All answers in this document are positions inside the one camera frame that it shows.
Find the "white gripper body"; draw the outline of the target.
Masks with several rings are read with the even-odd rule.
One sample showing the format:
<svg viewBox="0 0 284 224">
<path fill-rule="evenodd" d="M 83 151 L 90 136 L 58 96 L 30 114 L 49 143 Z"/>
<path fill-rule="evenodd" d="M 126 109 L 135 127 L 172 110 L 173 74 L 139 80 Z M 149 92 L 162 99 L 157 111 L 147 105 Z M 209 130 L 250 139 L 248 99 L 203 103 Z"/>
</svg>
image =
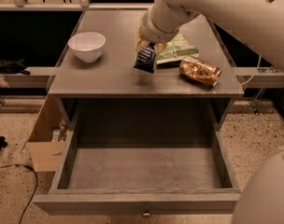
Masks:
<svg viewBox="0 0 284 224">
<path fill-rule="evenodd" d="M 169 8 L 150 7 L 140 21 L 141 36 L 154 44 L 172 40 L 179 30 L 179 22 Z"/>
</svg>

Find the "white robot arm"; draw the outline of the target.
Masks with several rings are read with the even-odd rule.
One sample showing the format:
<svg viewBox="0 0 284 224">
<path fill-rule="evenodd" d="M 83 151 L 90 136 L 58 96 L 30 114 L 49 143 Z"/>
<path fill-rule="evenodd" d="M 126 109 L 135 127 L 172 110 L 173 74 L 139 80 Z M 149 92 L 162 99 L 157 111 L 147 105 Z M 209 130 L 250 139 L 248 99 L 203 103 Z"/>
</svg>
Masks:
<svg viewBox="0 0 284 224">
<path fill-rule="evenodd" d="M 199 14 L 284 73 L 284 0 L 155 0 L 141 19 L 139 38 L 166 43 Z M 284 146 L 252 176 L 232 224 L 284 224 Z"/>
</svg>

